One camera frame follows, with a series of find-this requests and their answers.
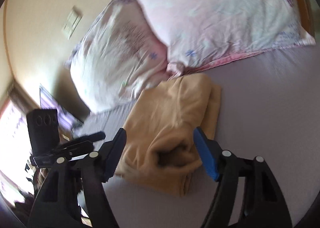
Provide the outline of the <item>tan long-sleeve shirt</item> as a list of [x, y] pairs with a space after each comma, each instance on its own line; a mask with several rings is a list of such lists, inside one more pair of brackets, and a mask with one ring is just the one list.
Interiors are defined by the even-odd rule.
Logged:
[[221, 87], [204, 73], [182, 76], [144, 90], [123, 128], [127, 142], [116, 175], [182, 197], [202, 161], [193, 142], [200, 127], [214, 139]]

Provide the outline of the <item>large white floral pillow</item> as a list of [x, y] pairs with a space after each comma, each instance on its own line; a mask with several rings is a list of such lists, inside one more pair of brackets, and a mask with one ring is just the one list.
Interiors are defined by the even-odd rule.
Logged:
[[91, 113], [137, 99], [169, 79], [167, 47], [154, 35], [137, 0], [112, 0], [68, 61], [72, 81]]

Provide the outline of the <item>lilac bed sheet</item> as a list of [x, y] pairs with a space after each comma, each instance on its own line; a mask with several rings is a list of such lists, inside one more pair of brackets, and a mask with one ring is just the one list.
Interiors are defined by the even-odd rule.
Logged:
[[[298, 223], [319, 192], [319, 45], [276, 50], [208, 70], [222, 88], [215, 139], [262, 156]], [[113, 177], [104, 190], [120, 227], [200, 227], [217, 184], [198, 169], [176, 197]]]

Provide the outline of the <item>pink floral pillow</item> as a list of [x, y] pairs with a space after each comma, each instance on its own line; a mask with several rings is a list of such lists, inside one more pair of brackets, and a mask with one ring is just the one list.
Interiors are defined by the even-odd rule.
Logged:
[[297, 0], [137, 0], [173, 76], [316, 43]]

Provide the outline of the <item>white wall switch plate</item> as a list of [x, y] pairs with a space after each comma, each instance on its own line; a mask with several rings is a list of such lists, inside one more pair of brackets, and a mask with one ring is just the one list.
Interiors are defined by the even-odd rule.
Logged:
[[81, 19], [81, 10], [76, 6], [73, 6], [70, 13], [67, 16], [66, 22], [62, 26], [63, 35], [66, 37], [67, 40], [71, 38]]

